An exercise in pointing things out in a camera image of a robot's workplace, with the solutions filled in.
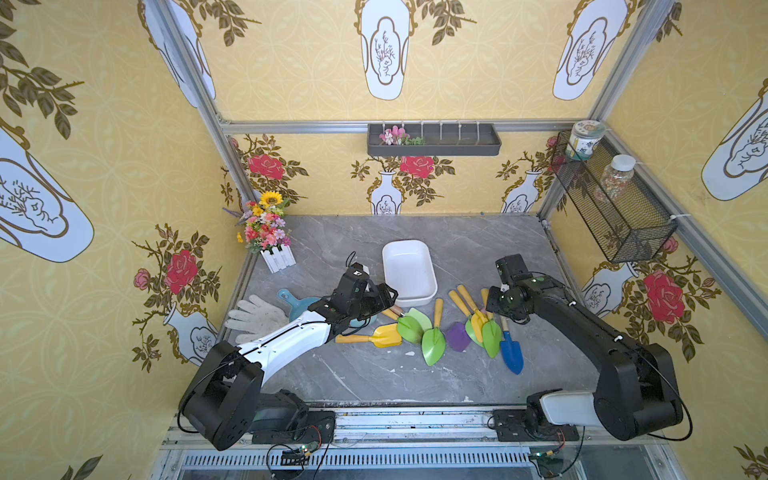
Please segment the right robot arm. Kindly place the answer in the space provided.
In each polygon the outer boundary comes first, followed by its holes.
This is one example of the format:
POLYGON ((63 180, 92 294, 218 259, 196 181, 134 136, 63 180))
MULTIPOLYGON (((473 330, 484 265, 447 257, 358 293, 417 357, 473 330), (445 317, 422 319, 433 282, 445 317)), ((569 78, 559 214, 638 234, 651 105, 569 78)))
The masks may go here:
POLYGON ((549 390, 528 396, 524 425, 530 435, 557 426, 601 427, 627 441, 654 436, 690 417, 665 348, 643 345, 611 327, 562 282, 530 270, 519 254, 497 260, 495 267, 501 284, 489 290, 488 311, 514 321, 532 315, 547 321, 598 372, 592 392, 549 390))

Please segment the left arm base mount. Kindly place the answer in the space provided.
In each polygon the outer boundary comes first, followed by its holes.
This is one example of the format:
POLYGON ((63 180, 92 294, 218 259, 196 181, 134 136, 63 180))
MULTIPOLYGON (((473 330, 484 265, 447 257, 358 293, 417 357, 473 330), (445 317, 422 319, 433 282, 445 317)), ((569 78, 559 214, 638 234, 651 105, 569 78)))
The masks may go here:
POLYGON ((259 397, 257 410, 247 430, 253 444, 293 444, 317 441, 320 446, 334 440, 336 414, 312 410, 297 395, 280 390, 259 397))

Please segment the purple shovel pink handle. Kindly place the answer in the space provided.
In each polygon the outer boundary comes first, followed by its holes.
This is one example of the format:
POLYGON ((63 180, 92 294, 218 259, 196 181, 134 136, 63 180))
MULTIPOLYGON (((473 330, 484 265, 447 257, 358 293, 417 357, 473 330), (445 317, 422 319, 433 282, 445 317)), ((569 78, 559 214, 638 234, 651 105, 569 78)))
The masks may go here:
POLYGON ((447 345, 456 352, 464 352, 471 343, 465 325, 466 323, 454 322, 445 332, 447 345))

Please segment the green trowel yellow handle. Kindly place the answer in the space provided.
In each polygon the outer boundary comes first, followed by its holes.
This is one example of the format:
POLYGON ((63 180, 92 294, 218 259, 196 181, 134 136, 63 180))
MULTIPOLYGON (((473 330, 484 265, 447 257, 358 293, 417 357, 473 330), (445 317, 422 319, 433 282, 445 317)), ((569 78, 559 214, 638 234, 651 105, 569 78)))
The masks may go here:
POLYGON ((488 311, 489 289, 481 290, 483 299, 484 323, 482 324, 483 347, 490 358, 496 358, 500 353, 500 344, 503 339, 501 327, 493 320, 493 313, 488 311))

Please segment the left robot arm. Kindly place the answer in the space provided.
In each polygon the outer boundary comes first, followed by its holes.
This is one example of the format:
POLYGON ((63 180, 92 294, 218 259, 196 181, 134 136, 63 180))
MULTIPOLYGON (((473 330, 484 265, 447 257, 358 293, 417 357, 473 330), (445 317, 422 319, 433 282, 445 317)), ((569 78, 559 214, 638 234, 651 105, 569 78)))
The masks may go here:
POLYGON ((303 354, 395 305, 398 292, 375 284, 360 263, 342 275, 333 292, 312 303, 297 319, 240 346, 214 345, 183 394, 178 417, 216 450, 227 450, 244 435, 290 434, 309 427, 308 406, 292 392, 261 391, 274 374, 303 354))

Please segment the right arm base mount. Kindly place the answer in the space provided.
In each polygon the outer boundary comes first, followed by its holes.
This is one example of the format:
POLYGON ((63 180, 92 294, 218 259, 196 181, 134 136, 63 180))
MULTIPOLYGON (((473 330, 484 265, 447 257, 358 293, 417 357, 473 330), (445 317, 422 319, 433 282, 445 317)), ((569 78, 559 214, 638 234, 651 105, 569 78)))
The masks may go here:
POLYGON ((572 425, 554 425, 549 422, 540 400, 548 393, 558 389, 545 390, 529 395, 525 408, 496 409, 487 422, 500 442, 557 442, 567 443, 581 438, 577 428, 572 425))

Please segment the blue small trowel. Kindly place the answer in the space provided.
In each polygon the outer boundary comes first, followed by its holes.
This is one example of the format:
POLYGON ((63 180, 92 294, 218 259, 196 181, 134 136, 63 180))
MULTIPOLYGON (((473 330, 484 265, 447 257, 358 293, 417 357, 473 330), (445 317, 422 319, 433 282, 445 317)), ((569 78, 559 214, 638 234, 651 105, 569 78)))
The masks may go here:
POLYGON ((507 368, 515 375, 522 373, 524 368, 524 357, 520 343, 514 341, 511 336, 508 319, 501 318, 503 339, 500 344, 503 361, 507 368))

